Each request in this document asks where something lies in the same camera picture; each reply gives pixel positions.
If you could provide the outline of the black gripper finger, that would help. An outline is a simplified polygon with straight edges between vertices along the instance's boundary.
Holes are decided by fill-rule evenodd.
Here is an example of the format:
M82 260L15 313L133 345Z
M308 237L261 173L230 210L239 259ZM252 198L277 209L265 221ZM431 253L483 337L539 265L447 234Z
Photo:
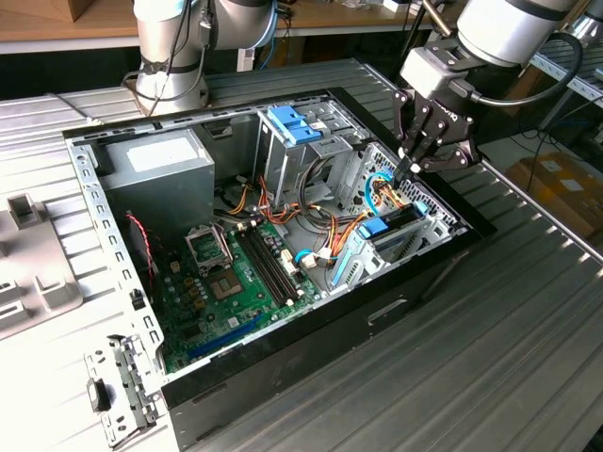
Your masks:
M395 135L399 140L399 164L395 180L402 180L413 164L422 158L421 142L428 119L432 114L429 101L416 95L413 89L399 89L393 95Z
M422 158L411 166L403 179L408 173L462 170L481 161L481 155L474 143L473 131L468 139L449 145L431 144L424 138L421 142L421 151L424 151Z

